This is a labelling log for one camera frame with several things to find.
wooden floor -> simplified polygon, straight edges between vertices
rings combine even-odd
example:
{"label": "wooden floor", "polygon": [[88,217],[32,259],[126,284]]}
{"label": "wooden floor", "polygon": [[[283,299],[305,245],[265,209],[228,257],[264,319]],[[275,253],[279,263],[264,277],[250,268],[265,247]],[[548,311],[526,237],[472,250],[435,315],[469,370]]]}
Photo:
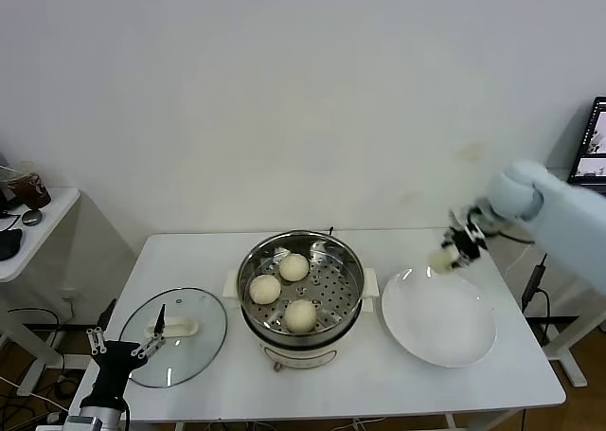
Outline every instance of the wooden floor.
{"label": "wooden floor", "polygon": [[[88,342],[83,332],[71,333],[62,341],[62,352],[87,353]],[[572,388],[567,378],[563,374],[560,366],[554,364],[554,370],[558,374],[567,394],[565,404],[558,407],[531,409],[526,413],[527,431],[606,431],[606,334],[595,330],[586,338],[580,341],[574,348],[573,353],[583,370],[589,386],[585,388]],[[0,351],[0,375],[16,381],[19,374],[31,362],[31,357],[21,348],[13,344],[6,345]],[[39,386],[52,384],[58,376],[58,371],[48,371],[43,377]],[[14,394],[11,387],[0,381],[0,421],[1,414],[6,414],[5,418],[14,414],[10,420],[4,423],[0,431],[24,431],[27,425],[19,427],[20,423],[30,420],[34,416],[47,413],[45,403],[36,398],[24,398],[19,400],[9,400],[10,404],[25,404],[32,410],[20,410],[12,406],[6,407],[5,398],[9,394]],[[69,400],[60,401],[54,396],[52,388],[43,394],[58,403],[69,406]],[[455,416],[456,424],[464,426],[472,414],[464,416]],[[493,428],[495,431],[519,431],[521,428],[522,414],[511,417],[506,422]],[[317,430],[330,431],[334,427],[350,424],[348,420],[337,421],[305,421],[305,422],[271,422],[271,427],[279,431],[303,431]],[[169,431],[174,429],[170,423],[158,424],[155,426],[159,431]],[[256,430],[271,430],[272,428],[263,424],[258,424]],[[366,431],[403,431],[403,430],[421,430],[437,427],[446,427],[443,417],[402,417],[389,418],[380,422],[369,422],[365,424]],[[205,431],[206,423],[189,423],[186,426],[187,431]],[[211,431],[243,431],[246,429],[245,423],[226,423],[224,426],[218,423],[211,425]]]}

laptop screen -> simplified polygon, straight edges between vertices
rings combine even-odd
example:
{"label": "laptop screen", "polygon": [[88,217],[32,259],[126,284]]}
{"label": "laptop screen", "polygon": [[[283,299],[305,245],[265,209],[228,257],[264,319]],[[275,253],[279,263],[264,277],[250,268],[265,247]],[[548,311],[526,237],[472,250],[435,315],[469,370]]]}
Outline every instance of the laptop screen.
{"label": "laptop screen", "polygon": [[606,97],[594,101],[568,182],[606,185]]}

robotic arm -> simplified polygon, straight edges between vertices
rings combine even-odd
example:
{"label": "robotic arm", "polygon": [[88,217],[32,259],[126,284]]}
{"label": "robotic arm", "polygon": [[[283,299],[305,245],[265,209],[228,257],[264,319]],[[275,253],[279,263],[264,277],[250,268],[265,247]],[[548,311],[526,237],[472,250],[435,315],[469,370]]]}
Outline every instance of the robotic arm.
{"label": "robotic arm", "polygon": [[128,341],[106,341],[100,326],[87,330],[91,355],[99,367],[93,391],[81,401],[80,414],[68,416],[62,428],[41,426],[38,430],[116,431],[120,417],[127,409],[122,395],[131,372],[148,363],[148,360],[166,343],[163,336],[164,312],[165,305],[162,305],[153,329],[153,336],[143,344]]}
{"label": "robotic arm", "polygon": [[430,256],[438,273],[463,267],[486,249],[484,233],[517,224],[550,257],[598,292],[606,294],[606,199],[571,187],[540,164],[513,163],[492,178],[488,194],[446,232],[442,249]]}

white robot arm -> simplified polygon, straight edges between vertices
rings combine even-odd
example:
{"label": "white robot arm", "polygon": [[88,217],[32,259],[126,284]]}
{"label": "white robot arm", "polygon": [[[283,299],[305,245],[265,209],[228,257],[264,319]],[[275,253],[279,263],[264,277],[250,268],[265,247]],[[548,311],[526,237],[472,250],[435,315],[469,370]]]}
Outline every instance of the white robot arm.
{"label": "white robot arm", "polygon": [[569,186],[540,164],[520,161],[490,181],[487,196],[465,219],[455,222],[442,250],[430,256],[438,272],[479,257],[482,231],[515,223],[560,265],[606,294],[606,199],[601,195]]}

pot handle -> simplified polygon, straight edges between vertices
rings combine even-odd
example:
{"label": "pot handle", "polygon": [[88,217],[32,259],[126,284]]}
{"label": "pot handle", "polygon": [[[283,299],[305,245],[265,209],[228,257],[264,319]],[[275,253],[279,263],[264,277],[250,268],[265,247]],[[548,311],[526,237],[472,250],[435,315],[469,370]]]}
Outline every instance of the pot handle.
{"label": "pot handle", "polygon": [[362,311],[372,313],[374,311],[373,298],[380,296],[377,274],[372,268],[364,269],[364,289],[362,290]]}
{"label": "pot handle", "polygon": [[223,287],[223,296],[225,298],[238,299],[238,271],[230,270],[227,272],[227,281]]}

